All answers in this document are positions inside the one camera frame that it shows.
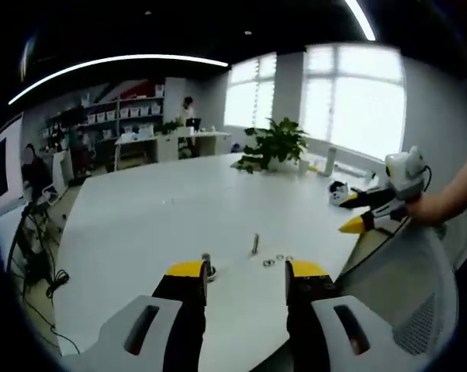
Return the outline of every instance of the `white bottle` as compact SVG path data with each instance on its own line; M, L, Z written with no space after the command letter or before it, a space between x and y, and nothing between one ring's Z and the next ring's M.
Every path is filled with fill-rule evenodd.
M330 147L327 153L327 163L325 164L325 170L323 172L319 171L318 174L323 177L329 177L334 171L335 157L337 155L337 149L335 147Z

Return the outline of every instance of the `floor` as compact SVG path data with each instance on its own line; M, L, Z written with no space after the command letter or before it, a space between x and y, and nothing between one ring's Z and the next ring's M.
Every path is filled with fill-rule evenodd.
M140 160L128 160L122 163L122 167L133 167L141 164ZM93 177L97 177L100 174L106 173L104 169L98 169L93 173ZM64 194L63 198L49 210L49 214L53 219L56 226L62 229L66 222L66 217L69 217L70 210L77 198L78 192L81 186L69 188ZM61 239L62 232L56 229L56 226L49 226L49 231L53 239L49 243L49 247L52 251L54 260L57 257L58 245L57 242ZM372 253L376 247L384 240L384 237L375 232L361 239L353 257L350 259L350 263L345 270L352 268L359 260L367 257ZM33 241L34 246L38 246L36 240ZM405 278L404 270L408 270L409 273L413 273L408 276L408 285L403 285L402 280ZM390 283L396 283L391 290ZM51 332L50 325L54 324L54 312L53 306L50 300L46 297L47 283L41 281L35 287L30 288L25 296L26 314L33 323L34 329L40 335L40 339L43 344L53 355L60 355L59 349L57 348L57 337ZM419 305L421 302L431 293L432 283L427 274L423 273L422 270L411 270L410 263L398 262L393 265L388 265L381 269L379 273L375 273L372 279L368 281L361 281L356 283L354 286L349 286L346 289L346 293L349 295L355 295L360 298L369 308L379 313L385 320L390 322L392 325L398 325ZM412 304L410 308L404 308L401 302L404 298L413 299L410 301ZM270 358L264 363L256 367L256 371L292 371L292 360L287 345L283 346L280 350L275 352Z

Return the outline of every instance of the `ceiling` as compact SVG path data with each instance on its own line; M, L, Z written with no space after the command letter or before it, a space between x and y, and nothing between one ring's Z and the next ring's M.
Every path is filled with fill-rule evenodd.
M467 0L358 0L377 40L401 49L450 74L467 77ZM196 0L171 3L166 9L132 2L90 2L66 6L29 2L6 13L14 25L0 39L0 105L35 81L74 64L135 53L172 53L220 60L228 64L263 53L290 53L305 45L364 42L363 32L343 0L238 0L216 7ZM27 40L33 42L26 80L19 60ZM63 75L41 85L12 106L13 111L63 92L108 81L152 75L207 78L225 70L192 62L134 61L102 64Z

